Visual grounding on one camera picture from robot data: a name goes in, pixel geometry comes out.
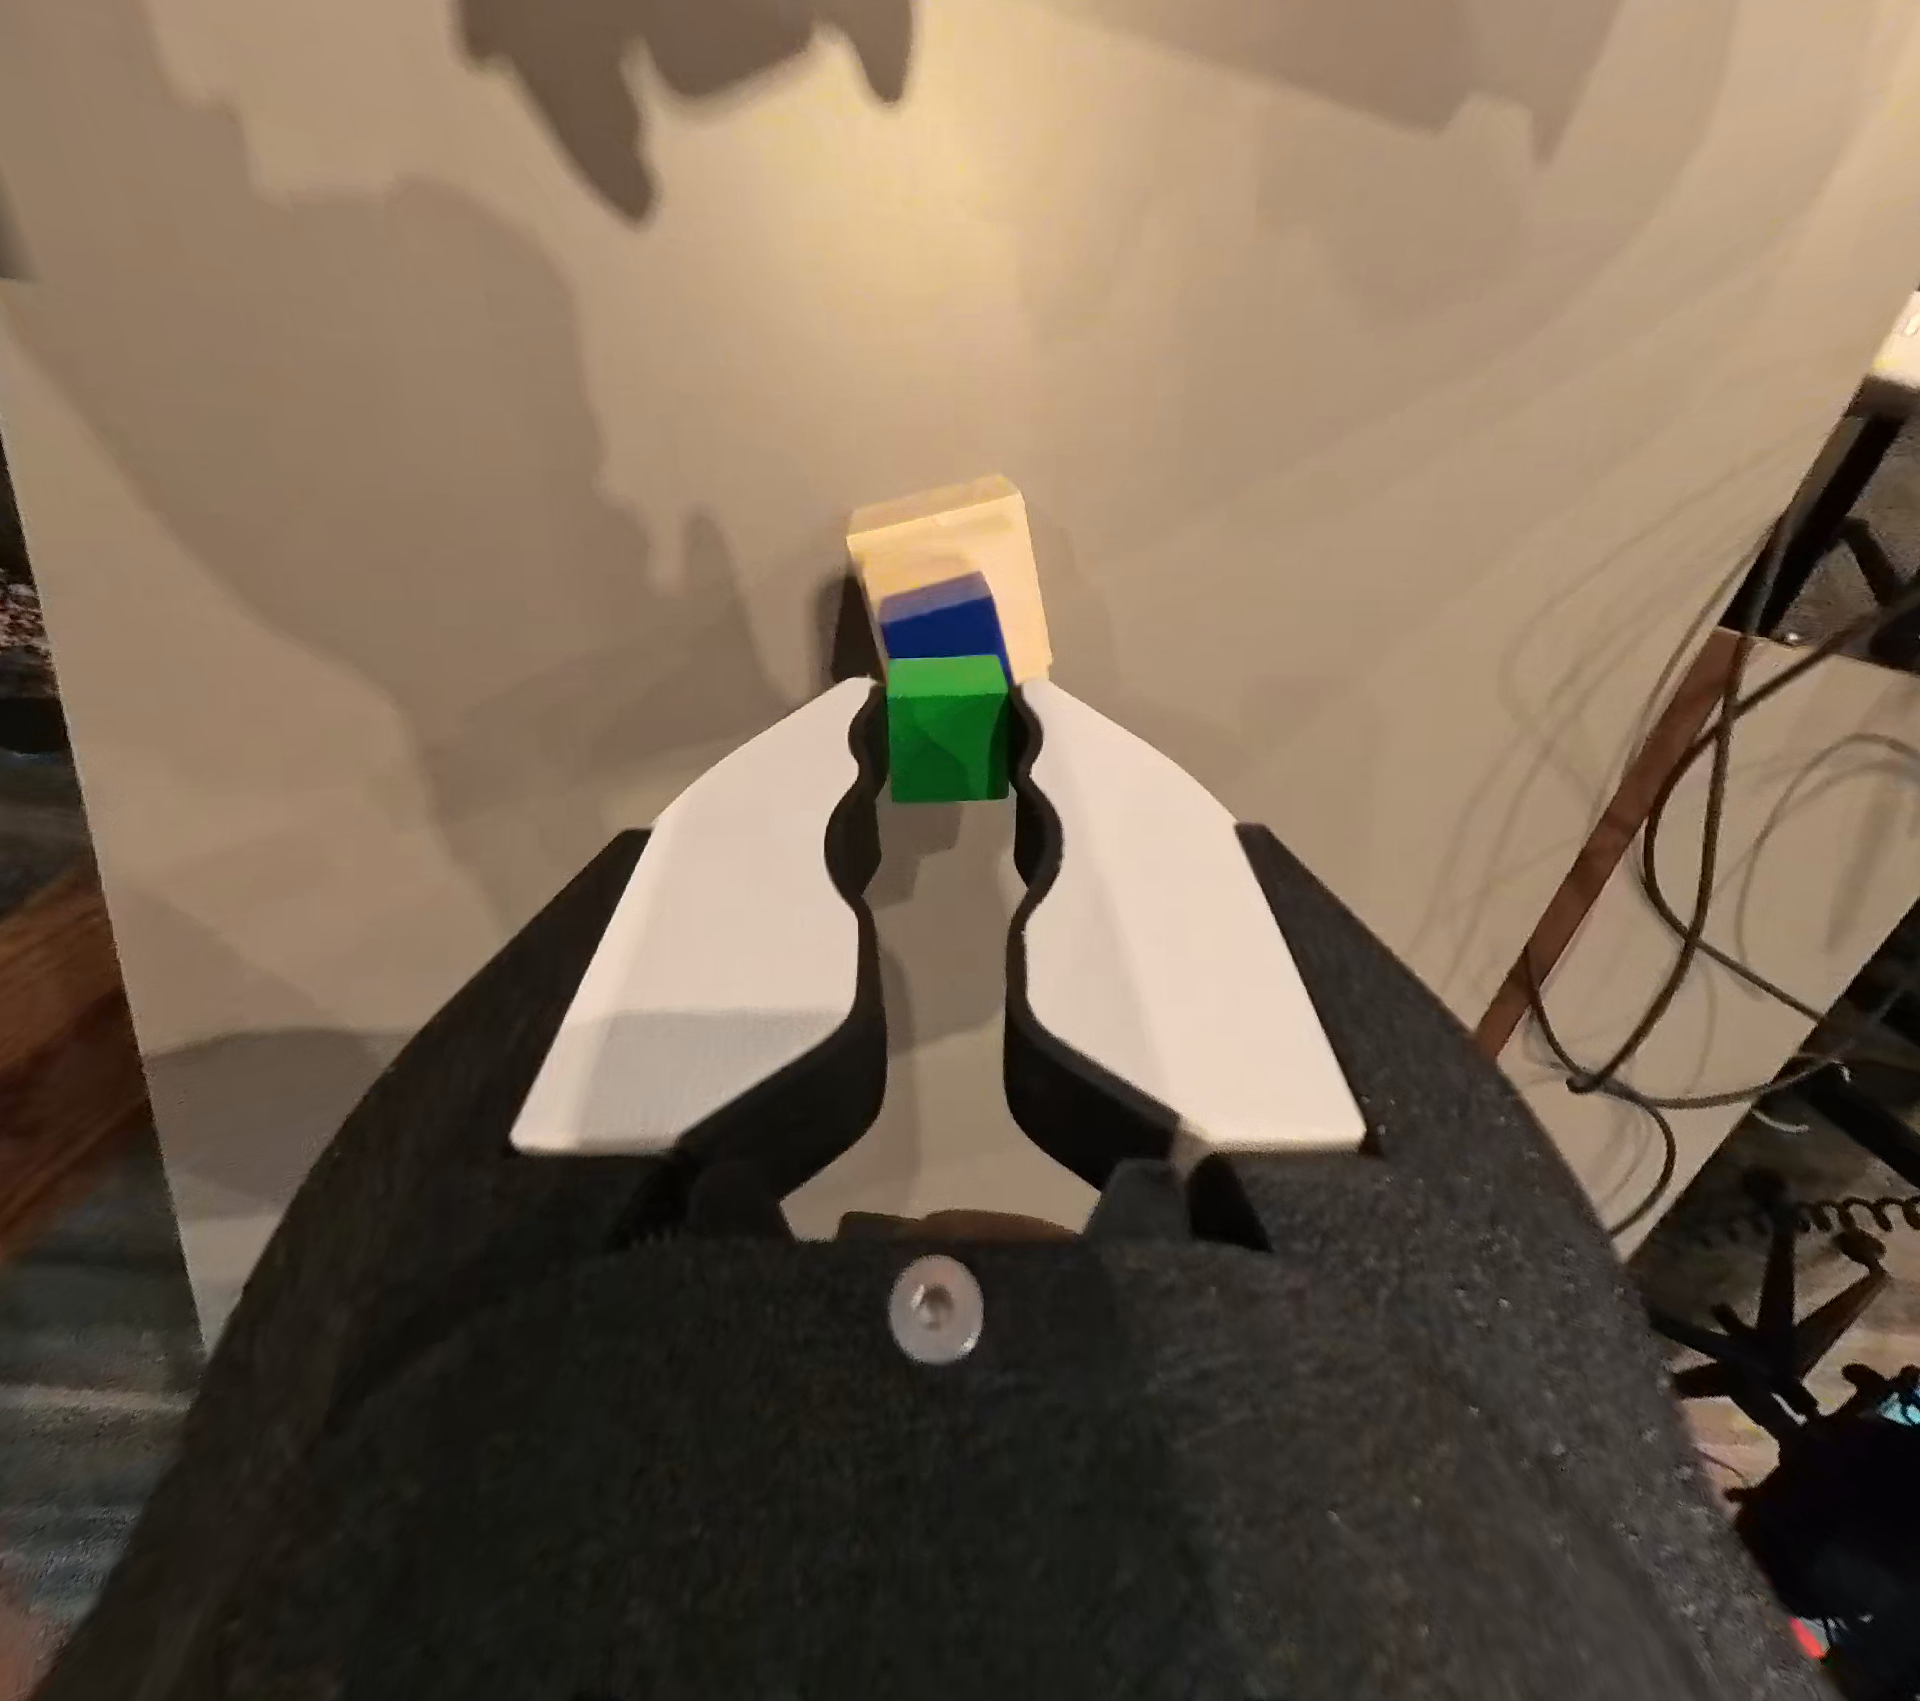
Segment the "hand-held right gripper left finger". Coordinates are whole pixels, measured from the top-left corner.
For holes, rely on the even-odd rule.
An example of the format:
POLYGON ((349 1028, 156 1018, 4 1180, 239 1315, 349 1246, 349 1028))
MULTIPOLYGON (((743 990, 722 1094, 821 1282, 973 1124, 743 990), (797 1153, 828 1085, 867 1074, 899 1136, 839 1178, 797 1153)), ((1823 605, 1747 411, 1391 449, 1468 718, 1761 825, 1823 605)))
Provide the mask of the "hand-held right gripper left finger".
POLYGON ((879 682, 842 681, 659 815, 516 1112, 519 1154, 803 1185, 861 1139, 890 1061, 866 904, 883 742, 879 682))

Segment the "black bag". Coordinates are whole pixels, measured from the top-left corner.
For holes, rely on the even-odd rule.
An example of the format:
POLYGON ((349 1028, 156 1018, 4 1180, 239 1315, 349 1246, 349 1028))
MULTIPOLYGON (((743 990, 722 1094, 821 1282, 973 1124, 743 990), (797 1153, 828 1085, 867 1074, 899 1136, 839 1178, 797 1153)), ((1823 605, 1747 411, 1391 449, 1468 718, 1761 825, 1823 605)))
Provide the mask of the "black bag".
POLYGON ((1865 1366, 1854 1391, 1778 1444, 1736 1533, 1787 1615, 1815 1629, 1842 1696, 1918 1695, 1915 1368, 1865 1366))

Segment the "green wooden cube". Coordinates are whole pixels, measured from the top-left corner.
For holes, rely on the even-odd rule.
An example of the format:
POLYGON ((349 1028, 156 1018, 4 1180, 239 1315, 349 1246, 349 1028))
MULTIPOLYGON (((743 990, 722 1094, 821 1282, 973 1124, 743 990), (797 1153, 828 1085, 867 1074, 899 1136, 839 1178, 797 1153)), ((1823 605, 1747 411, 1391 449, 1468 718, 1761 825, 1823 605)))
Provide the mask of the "green wooden cube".
POLYGON ((1007 795, 1012 701, 996 655, 897 658, 883 697, 894 802, 996 802, 1007 795))

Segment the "black metal stand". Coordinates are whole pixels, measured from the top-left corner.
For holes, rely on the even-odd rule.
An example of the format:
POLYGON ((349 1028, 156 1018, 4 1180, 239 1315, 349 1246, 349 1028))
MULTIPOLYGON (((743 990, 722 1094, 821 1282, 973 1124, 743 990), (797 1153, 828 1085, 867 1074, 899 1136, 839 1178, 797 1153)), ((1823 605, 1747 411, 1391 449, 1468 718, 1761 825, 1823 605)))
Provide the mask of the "black metal stand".
POLYGON ((1807 1377, 1887 1285, 1883 1244, 1858 1230, 1839 1232, 1831 1246, 1858 1269, 1856 1281, 1807 1315, 1795 1315, 1800 1241, 1791 1230, 1772 1239, 1750 1321, 1732 1305, 1711 1309, 1714 1327, 1661 1309, 1647 1312, 1655 1335, 1701 1356, 1672 1374, 1673 1393, 1684 1400, 1732 1400, 1780 1447, 1820 1421, 1807 1377))

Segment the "pale wooden cube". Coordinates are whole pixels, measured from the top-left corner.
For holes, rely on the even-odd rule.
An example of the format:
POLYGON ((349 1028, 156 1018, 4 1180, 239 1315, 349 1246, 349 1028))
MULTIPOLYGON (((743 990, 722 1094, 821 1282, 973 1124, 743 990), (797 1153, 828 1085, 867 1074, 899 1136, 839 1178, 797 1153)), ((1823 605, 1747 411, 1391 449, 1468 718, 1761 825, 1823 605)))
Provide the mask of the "pale wooden cube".
POLYGON ((846 555, 876 623, 914 588, 978 577, 991 599, 1010 681, 1045 681, 1051 644, 1039 562, 1020 488, 1001 475, 855 509, 846 555))

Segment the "grey table mat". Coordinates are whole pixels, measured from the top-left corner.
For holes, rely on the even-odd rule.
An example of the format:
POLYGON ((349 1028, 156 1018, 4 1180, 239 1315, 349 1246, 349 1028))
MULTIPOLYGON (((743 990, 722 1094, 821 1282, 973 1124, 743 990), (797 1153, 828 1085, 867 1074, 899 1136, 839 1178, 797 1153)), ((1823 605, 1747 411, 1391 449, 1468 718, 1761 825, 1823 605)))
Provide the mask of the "grey table mat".
POLYGON ((1915 272, 1915 0, 4 0, 4 426, 215 1335, 853 509, 1475 1021, 1915 272))

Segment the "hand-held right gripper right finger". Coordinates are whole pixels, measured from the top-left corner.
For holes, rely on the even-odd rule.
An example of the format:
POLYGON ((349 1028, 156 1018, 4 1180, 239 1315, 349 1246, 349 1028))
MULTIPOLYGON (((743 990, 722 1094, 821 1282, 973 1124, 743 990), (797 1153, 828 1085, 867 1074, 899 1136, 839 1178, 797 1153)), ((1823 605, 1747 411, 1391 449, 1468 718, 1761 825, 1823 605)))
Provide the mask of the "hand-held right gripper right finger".
POLYGON ((1015 692, 1004 1092, 1089 1188, 1346 1159, 1367 1124, 1229 810, 1055 681, 1015 692))

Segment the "blue wooden cube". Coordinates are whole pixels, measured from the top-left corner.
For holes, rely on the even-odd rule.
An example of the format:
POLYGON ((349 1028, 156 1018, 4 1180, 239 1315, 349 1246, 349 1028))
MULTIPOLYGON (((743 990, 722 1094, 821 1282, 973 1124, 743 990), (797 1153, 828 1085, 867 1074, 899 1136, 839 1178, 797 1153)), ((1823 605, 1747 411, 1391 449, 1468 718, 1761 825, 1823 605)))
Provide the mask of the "blue wooden cube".
POLYGON ((887 592, 876 606, 876 636, 890 666, 991 657, 1010 673, 993 592, 978 571, 887 592))

